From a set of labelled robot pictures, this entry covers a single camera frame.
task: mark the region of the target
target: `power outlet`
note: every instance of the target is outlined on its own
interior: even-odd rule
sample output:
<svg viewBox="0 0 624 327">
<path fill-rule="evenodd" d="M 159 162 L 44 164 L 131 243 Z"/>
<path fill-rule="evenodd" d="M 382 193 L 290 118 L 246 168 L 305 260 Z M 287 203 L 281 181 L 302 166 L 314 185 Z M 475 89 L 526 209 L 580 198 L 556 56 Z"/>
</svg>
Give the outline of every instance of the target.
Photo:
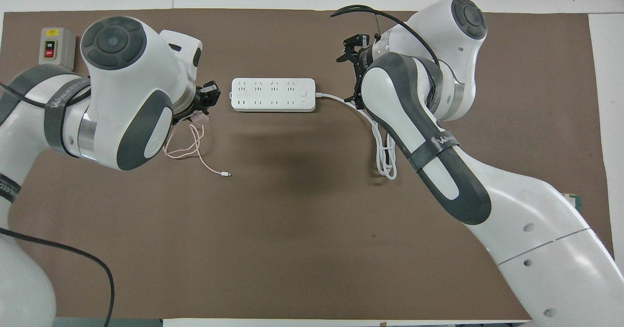
<svg viewBox="0 0 624 327">
<path fill-rule="evenodd" d="M 237 112 L 311 112 L 315 94 L 311 78 L 235 78 L 230 100 Z"/>
</svg>

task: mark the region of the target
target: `emergency stop switch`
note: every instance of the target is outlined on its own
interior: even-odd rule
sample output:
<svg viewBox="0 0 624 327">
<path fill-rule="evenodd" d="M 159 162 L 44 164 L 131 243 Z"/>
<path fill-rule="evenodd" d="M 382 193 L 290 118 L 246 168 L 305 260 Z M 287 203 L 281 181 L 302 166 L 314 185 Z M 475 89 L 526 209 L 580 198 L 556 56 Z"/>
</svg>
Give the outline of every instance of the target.
<svg viewBox="0 0 624 327">
<path fill-rule="evenodd" d="M 39 63 L 61 65 L 74 69 L 76 36 L 62 27 L 46 27 L 41 30 Z"/>
</svg>

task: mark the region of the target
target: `brown surface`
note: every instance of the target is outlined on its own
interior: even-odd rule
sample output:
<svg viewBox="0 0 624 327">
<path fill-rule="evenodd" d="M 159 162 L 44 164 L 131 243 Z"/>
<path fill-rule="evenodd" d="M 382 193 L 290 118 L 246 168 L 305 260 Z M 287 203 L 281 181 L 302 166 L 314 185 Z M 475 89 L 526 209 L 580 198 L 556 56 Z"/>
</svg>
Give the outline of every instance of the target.
<svg viewBox="0 0 624 327">
<path fill-rule="evenodd" d="M 198 77 L 225 94 L 212 109 L 204 155 L 161 154 L 131 172 L 52 151 L 34 165 L 11 211 L 14 230 L 74 245 L 108 263 L 116 317 L 526 318 L 481 244 L 438 205 L 400 157 L 386 181 L 370 128 L 341 104 L 314 114 L 243 114 L 235 77 L 311 77 L 349 96 L 342 40 L 374 33 L 370 14 L 330 19 L 304 10 L 129 10 L 7 13 L 3 82 L 36 64 L 40 29 L 75 34 L 114 14 L 204 43 Z M 409 13 L 397 13 L 407 19 Z M 583 214 L 611 250 L 606 178 L 587 16 L 488 14 L 478 95 L 446 123 L 477 159 L 582 196 Z M 390 24 L 383 23 L 384 28 Z M 84 64 L 76 71 L 86 74 Z M 190 138 L 180 130 L 181 146 Z M 45 269 L 58 316 L 103 316 L 99 267 L 24 244 Z"/>
</svg>

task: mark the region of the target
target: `power strip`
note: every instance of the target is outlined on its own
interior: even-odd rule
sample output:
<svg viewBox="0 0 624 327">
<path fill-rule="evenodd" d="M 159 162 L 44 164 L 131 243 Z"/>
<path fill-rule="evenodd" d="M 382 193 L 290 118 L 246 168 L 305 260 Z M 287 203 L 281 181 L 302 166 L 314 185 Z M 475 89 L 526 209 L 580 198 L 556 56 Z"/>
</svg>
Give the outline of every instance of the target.
<svg viewBox="0 0 624 327">
<path fill-rule="evenodd" d="M 234 78 L 230 100 L 237 112 L 312 112 L 312 78 Z"/>
</svg>

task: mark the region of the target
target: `mounting hole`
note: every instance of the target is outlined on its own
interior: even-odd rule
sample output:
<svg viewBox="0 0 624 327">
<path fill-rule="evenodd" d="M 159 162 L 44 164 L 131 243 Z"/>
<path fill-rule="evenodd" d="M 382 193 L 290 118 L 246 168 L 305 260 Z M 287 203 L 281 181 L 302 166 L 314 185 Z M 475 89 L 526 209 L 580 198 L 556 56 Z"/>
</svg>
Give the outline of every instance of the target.
<svg viewBox="0 0 624 327">
<path fill-rule="evenodd" d="M 557 314 L 557 310 L 555 309 L 546 309 L 544 310 L 544 316 L 546 317 L 554 317 Z"/>
<path fill-rule="evenodd" d="M 522 229 L 522 230 L 524 232 L 531 232 L 534 229 L 535 229 L 535 223 L 529 223 L 526 226 L 524 226 L 524 229 Z"/>
</svg>

